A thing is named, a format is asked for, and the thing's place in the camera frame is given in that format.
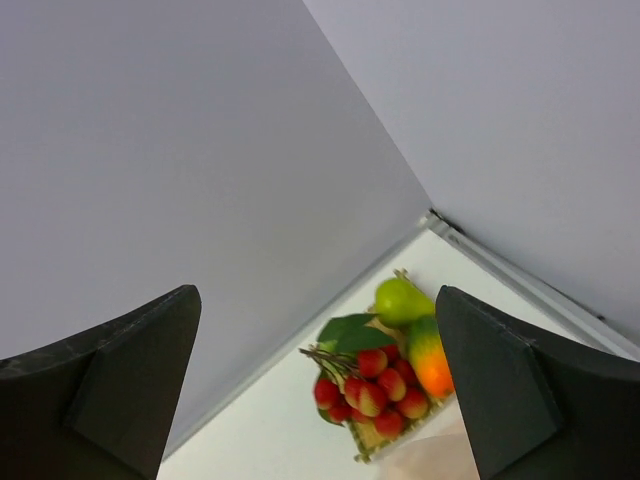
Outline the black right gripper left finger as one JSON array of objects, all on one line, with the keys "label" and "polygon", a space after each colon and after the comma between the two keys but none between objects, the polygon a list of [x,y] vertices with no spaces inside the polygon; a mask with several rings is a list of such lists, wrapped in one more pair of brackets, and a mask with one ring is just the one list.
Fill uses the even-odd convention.
[{"label": "black right gripper left finger", "polygon": [[2,478],[156,478],[201,310],[183,285],[2,360]]}]

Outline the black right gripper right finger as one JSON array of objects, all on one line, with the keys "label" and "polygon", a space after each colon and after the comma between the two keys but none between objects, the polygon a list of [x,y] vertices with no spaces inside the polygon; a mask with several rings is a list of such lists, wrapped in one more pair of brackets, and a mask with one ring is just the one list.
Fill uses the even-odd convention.
[{"label": "black right gripper right finger", "polygon": [[436,318],[483,479],[636,479],[639,364],[451,286]]}]

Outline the translucent printed plastic bag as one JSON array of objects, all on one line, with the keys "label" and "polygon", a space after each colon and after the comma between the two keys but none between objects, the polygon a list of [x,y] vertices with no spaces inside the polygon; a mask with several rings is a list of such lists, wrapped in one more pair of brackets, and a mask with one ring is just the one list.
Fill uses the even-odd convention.
[{"label": "translucent printed plastic bag", "polygon": [[480,478],[465,434],[415,440],[382,461],[381,480],[478,480]]}]

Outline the orange green fake mango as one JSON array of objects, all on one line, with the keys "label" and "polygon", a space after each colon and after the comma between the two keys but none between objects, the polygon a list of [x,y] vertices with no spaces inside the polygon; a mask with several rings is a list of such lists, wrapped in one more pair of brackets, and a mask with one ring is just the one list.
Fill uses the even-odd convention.
[{"label": "orange green fake mango", "polygon": [[436,318],[423,316],[410,327],[407,358],[422,388],[444,399],[455,392]]}]

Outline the green fake apple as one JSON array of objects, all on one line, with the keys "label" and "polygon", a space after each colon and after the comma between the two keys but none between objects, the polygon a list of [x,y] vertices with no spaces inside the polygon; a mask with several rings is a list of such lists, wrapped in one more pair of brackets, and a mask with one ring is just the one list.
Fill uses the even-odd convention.
[{"label": "green fake apple", "polygon": [[389,278],[375,291],[374,312],[384,326],[400,329],[423,316],[434,315],[435,304],[409,280]]}]

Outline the red fake cherry tomatoes bunch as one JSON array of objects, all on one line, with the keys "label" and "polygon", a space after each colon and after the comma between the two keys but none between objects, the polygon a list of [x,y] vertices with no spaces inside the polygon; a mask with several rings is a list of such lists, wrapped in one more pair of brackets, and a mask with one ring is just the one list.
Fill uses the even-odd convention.
[{"label": "red fake cherry tomatoes bunch", "polygon": [[407,337],[365,312],[330,319],[298,350],[318,369],[312,396],[320,417],[348,427],[365,449],[392,443],[438,405],[408,361]]}]

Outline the yellow woven bamboo mat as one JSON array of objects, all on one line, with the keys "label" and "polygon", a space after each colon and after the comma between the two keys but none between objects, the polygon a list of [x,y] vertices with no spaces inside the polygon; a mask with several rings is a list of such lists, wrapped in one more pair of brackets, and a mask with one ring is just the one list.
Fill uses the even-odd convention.
[{"label": "yellow woven bamboo mat", "polygon": [[417,430],[455,392],[435,303],[406,270],[376,287],[366,311],[331,318],[300,352],[319,369],[318,414],[349,429],[359,462]]}]

